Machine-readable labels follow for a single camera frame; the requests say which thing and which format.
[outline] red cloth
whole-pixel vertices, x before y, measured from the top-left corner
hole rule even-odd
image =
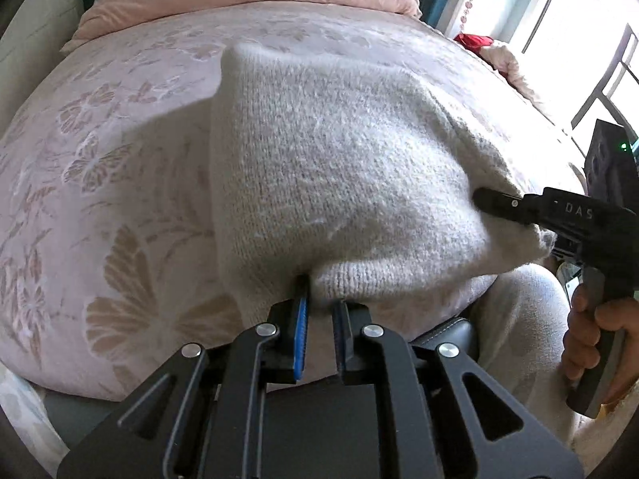
[[[493,38],[488,36],[476,36],[475,34],[458,34],[455,36],[455,41],[462,44],[466,50],[470,50],[473,54],[479,55],[479,49],[483,46],[491,46],[493,44]]]
[[[493,70],[496,70],[493,64],[490,61],[484,59],[480,54],[481,47],[491,46],[491,44],[494,43],[493,38],[490,38],[488,36],[476,36],[475,34],[458,34],[455,36],[454,41],[457,41],[457,43],[461,44],[466,50],[470,50],[479,59],[486,61],[490,66],[493,67]],[[508,74],[506,72],[499,72],[499,73],[504,79],[508,81]]]

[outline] white pants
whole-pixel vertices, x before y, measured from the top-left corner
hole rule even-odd
[[[566,444],[579,419],[566,405],[568,381],[559,369],[569,310],[555,276],[529,264],[500,275],[471,319],[480,366]]]

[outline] sweater cuff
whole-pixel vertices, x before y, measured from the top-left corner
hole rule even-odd
[[[625,398],[605,416],[582,423],[573,438],[573,450],[579,456],[586,475],[589,475],[615,445],[639,406],[639,382]]]
[[[621,396],[619,396],[619,398],[616,399],[614,402],[610,402],[609,404],[602,405],[601,406],[601,411],[604,414],[604,416],[608,416],[608,415],[612,414],[613,412],[615,412],[615,409],[617,408],[619,403],[621,403],[626,398],[628,398],[628,395],[630,394],[630,391],[632,391],[633,388],[636,385],[637,385],[637,382],[635,382],[633,385],[628,387],[628,390],[626,392],[624,392]]]

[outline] floral pattern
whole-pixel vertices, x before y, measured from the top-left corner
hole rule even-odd
[[[480,89],[512,101],[502,127],[558,137],[480,60],[406,16],[261,2],[91,41],[0,140],[0,354],[22,377],[118,400],[181,344],[226,344],[248,327],[218,278],[208,177],[219,57],[239,41],[401,66],[481,121],[494,102]],[[396,319],[407,337],[429,327],[419,301],[395,306],[379,305],[389,327]],[[334,366],[325,328],[309,339],[329,348],[309,360],[315,377]]]

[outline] butterfly pattern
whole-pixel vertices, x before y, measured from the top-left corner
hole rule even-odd
[[[95,133],[91,133],[79,145],[75,160],[62,173],[64,183],[76,182],[80,184],[82,193],[93,193],[122,166],[133,149],[132,144],[125,144],[98,157],[99,145],[100,140]]]
[[[165,303],[164,296],[156,292],[158,283],[151,276],[146,252],[127,225],[117,231],[105,258],[103,277],[117,298],[95,297],[87,305],[85,336],[94,355],[113,362],[121,382],[125,375],[129,376],[125,383],[135,383],[132,377],[146,377],[131,371],[135,361],[159,366],[187,342],[216,347],[228,344],[242,331],[237,305],[225,293],[182,312]]]

